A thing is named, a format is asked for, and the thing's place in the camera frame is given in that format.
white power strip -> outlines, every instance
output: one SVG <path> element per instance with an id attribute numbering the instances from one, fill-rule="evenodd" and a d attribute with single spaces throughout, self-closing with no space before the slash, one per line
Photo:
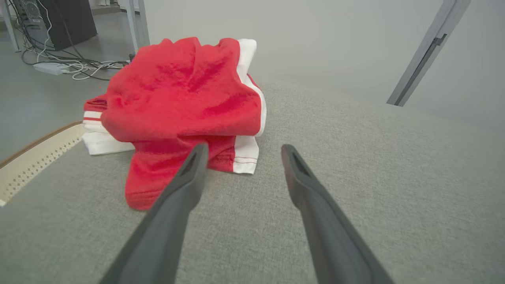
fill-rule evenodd
<path id="1" fill-rule="evenodd" d="M 63 64 L 58 62 L 37 63 L 33 65 L 33 68 L 35 68 L 35 70 L 37 71 L 52 75 L 60 75 L 62 73 L 68 73 L 68 66 L 64 66 Z"/>

beige perforated edge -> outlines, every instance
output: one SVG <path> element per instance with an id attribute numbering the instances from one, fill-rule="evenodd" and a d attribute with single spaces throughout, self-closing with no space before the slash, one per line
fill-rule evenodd
<path id="1" fill-rule="evenodd" d="M 82 124 L 67 128 L 33 146 L 0 169 L 0 206 L 5 205 L 45 167 L 79 141 L 85 129 Z"/>

computer tower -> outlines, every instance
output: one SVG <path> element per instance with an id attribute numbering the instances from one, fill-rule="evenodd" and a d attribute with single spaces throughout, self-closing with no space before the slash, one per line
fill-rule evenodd
<path id="1" fill-rule="evenodd" d="M 28 35 L 38 47 L 48 46 L 56 50 L 65 49 L 72 44 L 65 24 L 74 44 L 88 40 L 96 35 L 96 27 L 88 0 L 12 0 L 18 11 L 20 21 Z"/>

red cloth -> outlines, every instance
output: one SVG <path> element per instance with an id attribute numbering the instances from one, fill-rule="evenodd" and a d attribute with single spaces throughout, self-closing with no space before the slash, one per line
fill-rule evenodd
<path id="1" fill-rule="evenodd" d="M 237 135 L 263 129 L 263 95 L 237 73 L 240 48 L 230 38 L 216 46 L 164 39 L 141 48 L 104 95 L 86 102 L 115 139 L 135 146 L 125 189 L 131 208 L 148 210 L 199 143 L 209 145 L 209 168 L 256 165 L 257 154 L 237 157 L 235 149 Z"/>

gray upholstery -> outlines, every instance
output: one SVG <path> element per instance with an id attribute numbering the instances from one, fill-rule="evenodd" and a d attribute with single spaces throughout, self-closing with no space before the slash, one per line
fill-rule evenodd
<path id="1" fill-rule="evenodd" d="M 397 283 L 505 282 L 505 138 L 391 105 L 259 81 L 254 175 L 208 171 L 178 283 L 314 283 L 280 159 L 305 161 Z M 142 219 L 131 153 L 78 144 L 0 208 L 2 283 L 96 283 Z"/>

